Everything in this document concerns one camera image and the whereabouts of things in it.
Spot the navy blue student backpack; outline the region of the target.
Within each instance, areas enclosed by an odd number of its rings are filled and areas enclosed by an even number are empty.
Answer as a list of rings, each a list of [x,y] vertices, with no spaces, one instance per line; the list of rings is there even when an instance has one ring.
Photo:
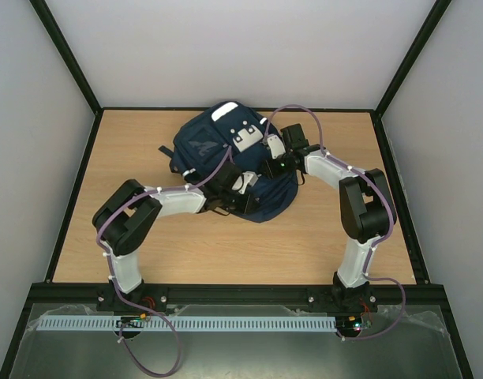
[[[207,208],[263,223],[284,212],[298,194],[294,171],[274,178],[263,174],[264,162],[272,158],[264,133],[279,134],[253,109],[223,101],[183,125],[173,148],[159,150],[169,157],[171,172],[188,183],[204,183]]]

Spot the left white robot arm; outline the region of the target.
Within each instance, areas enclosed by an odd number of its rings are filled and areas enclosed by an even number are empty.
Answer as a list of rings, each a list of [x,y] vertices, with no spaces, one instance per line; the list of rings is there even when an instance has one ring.
[[[92,217],[96,243],[109,266],[108,287],[99,293],[99,310],[122,312],[147,306],[162,310],[149,300],[139,266],[139,248],[154,223],[167,216],[215,211],[251,212],[258,201],[249,193],[258,181],[253,171],[241,171],[230,162],[218,166],[207,178],[195,171],[182,186],[143,186],[125,181]]]

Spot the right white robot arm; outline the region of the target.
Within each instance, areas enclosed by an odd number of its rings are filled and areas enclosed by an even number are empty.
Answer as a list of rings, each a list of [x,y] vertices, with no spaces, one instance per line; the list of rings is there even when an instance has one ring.
[[[261,171],[275,178],[287,171],[320,179],[339,191],[340,220],[347,235],[343,261],[333,275],[331,297],[340,310],[368,301],[369,269],[376,248],[394,228],[397,215],[383,171],[363,171],[332,155],[322,144],[311,145],[302,127],[282,129],[282,136],[265,131],[263,143],[271,158]]]

